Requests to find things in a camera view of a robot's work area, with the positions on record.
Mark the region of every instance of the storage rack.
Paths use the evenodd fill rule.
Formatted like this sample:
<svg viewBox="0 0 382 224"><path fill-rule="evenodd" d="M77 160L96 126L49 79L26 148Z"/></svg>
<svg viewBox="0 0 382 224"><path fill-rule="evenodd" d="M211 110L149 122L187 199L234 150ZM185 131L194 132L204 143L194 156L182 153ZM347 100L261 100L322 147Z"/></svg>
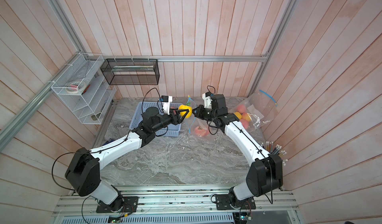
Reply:
<svg viewBox="0 0 382 224"><path fill-rule="evenodd" d="M81 53L54 82L52 90L83 124L101 124L116 92L96 72L103 64L100 54Z"/></svg>

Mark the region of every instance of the black mesh storage box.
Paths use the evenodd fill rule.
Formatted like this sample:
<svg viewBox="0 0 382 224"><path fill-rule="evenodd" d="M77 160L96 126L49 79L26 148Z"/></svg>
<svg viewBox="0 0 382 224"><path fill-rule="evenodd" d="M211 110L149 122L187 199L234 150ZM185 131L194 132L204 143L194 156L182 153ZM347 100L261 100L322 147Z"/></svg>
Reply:
<svg viewBox="0 0 382 224"><path fill-rule="evenodd" d="M156 59L109 58L101 71L110 85L157 85L159 81Z"/></svg>

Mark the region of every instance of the marble table surface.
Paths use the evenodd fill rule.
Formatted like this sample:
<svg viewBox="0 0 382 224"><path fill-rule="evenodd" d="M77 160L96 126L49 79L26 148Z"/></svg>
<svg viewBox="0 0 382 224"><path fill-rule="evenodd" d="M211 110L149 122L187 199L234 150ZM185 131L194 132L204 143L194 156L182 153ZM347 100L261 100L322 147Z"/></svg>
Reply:
<svg viewBox="0 0 382 224"><path fill-rule="evenodd" d="M186 97L173 102L187 102ZM227 97L228 109L243 97ZM123 137L138 102L142 98L123 98L109 123L104 140ZM145 101L157 101L146 98ZM201 97L194 98L197 105ZM257 142L265 142L260 129L251 132ZM249 166L239 148L221 131L201 138L189 134L182 123L179 137L155 137L148 145L114 160L101 170L103 180L113 185L177 185L177 184L239 184L245 180Z"/></svg>

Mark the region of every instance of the plastic bag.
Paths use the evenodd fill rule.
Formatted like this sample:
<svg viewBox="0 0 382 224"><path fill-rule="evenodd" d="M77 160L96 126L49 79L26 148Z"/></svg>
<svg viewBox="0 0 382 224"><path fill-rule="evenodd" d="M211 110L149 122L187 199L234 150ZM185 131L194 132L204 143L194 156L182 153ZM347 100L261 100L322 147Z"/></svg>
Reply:
<svg viewBox="0 0 382 224"><path fill-rule="evenodd" d="M236 114L243 127L251 132L273 120L267 119L262 112L273 112L274 106L275 103L266 94L253 93L228 112Z"/></svg>

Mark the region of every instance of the black cable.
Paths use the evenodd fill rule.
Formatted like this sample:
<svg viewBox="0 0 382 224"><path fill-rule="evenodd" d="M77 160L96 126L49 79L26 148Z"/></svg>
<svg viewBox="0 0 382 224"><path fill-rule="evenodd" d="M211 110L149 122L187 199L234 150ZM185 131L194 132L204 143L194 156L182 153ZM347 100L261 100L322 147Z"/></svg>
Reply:
<svg viewBox="0 0 382 224"><path fill-rule="evenodd" d="M213 195L211 196L211 202L214 203L214 204L217 204L217 202L214 202L214 201L212 200L213 196L216 196L216 194L213 194Z"/></svg>
<svg viewBox="0 0 382 224"><path fill-rule="evenodd" d="M90 223L88 223L88 221L86 221L85 218L84 218L83 208L84 208L84 203L85 203L86 199L88 199L88 198L90 198L90 197L91 197L91 196L88 196L87 198L85 198L85 200L82 202L82 206L81 206L81 215L82 215L83 220L84 220L87 224L90 224Z"/></svg>
<svg viewBox="0 0 382 224"><path fill-rule="evenodd" d="M161 134L161 135L157 135L157 134L155 134L155 136L156 137L161 137L161 136L164 136L166 133L167 133L167 131L169 130L169 127L167 126L167 130L166 130L166 132L165 133L163 133L163 134Z"/></svg>
<svg viewBox="0 0 382 224"><path fill-rule="evenodd" d="M239 129L239 127L237 127L236 126L236 128L238 129L238 130L240 130L240 132L241 133L243 133L246 137L247 137L247 139L249 140L249 141L251 141L251 143L256 147L256 149L258 150L258 152L257 153L260 153L263 157L264 157L264 159L268 162L268 166L269 166L269 170L270 170L270 198L272 199L272 201L268 198L268 196L264 193L264 195L268 198L268 200L269 200L269 202L271 203L271 204L273 204L273 189L272 189L272 184L273 184L273 178L272 178L272 167L270 166L270 163L269 163L269 160L264 156L264 154L262 153L262 151L260 151L259 150L259 148L255 145L255 143L241 130L241 129Z"/></svg>
<svg viewBox="0 0 382 224"><path fill-rule="evenodd" d="M160 96L160 94L159 94L159 91L158 91L158 89L157 89L156 87L151 88L151 89L146 93L146 95L143 97L143 100L142 100L142 107L141 107L142 114L143 114L143 103L144 103L144 99L146 98L147 94L148 94L149 92L151 92L151 90L154 90L154 89L157 91L157 93L158 93L158 95L159 95L159 100L157 100L157 107L158 107L158 109L159 109L159 111L160 111L160 108L159 108L159 105L158 105L158 103L159 103L159 101L160 101L160 104L162 105L162 111L160 111L160 112L162 112L162 113L164 114L162 98L161 98L161 96ZM168 130L169 130L169 127L167 126L167 130L166 130L166 132L165 132L164 134L161 134L161 135L156 135L156 134L155 134L155 136L156 136L156 137L164 136L164 135L167 133Z"/></svg>
<svg viewBox="0 0 382 224"><path fill-rule="evenodd" d="M212 87L213 88L213 94L215 94L216 92L216 89L213 87L213 86L207 86L207 90L210 92L210 89L208 89L208 87Z"/></svg>
<svg viewBox="0 0 382 224"><path fill-rule="evenodd" d="M69 153L65 153L65 154L62 154L60 155L54 162L53 162L53 165L52 165L52 179L53 181L55 182L55 184L57 184L59 187L61 188L65 188L65 189L68 189L68 190L71 190L71 191L75 191L75 189L71 189L71 188L67 188L67 187L63 187L61 186L60 184L58 184L56 182L56 180L54 179L54 175L53 175L53 169L54 169L54 165L56 164L57 160L61 157L61 156L64 156L64 155L68 155L68 154L80 154L80 155L86 155L86 154L94 154L94 153L101 153L102 151L105 151L105 150L108 150L108 149L111 149L111 148L114 148L114 147L117 147L118 145L122 144L123 142L125 142L127 140L127 138L129 137L129 134L130 134L131 130L129 130L129 132L127 133L127 136L126 136L126 139L124 139L121 143L117 144L117 145L114 145L113 147L109 147L109 148L106 148L106 149L103 149L103 150L99 150L97 152L89 152L89 153L79 153L79 152L69 152Z"/></svg>
<svg viewBox="0 0 382 224"><path fill-rule="evenodd" d="M162 100L161 100L159 91L158 91L158 89L157 89L156 87L154 87L154 88L151 88L151 89L146 93L146 95L143 97L143 100L142 100L142 107L141 107L142 114L143 114L143 102L144 102L144 99L146 98L147 94L148 94L149 92L151 92L152 90L154 90L154 89L157 91L157 93L158 93L158 95L159 95L160 104L162 105L162 111L161 111L161 112L164 113L164 112L163 112L163 103L162 103Z"/></svg>

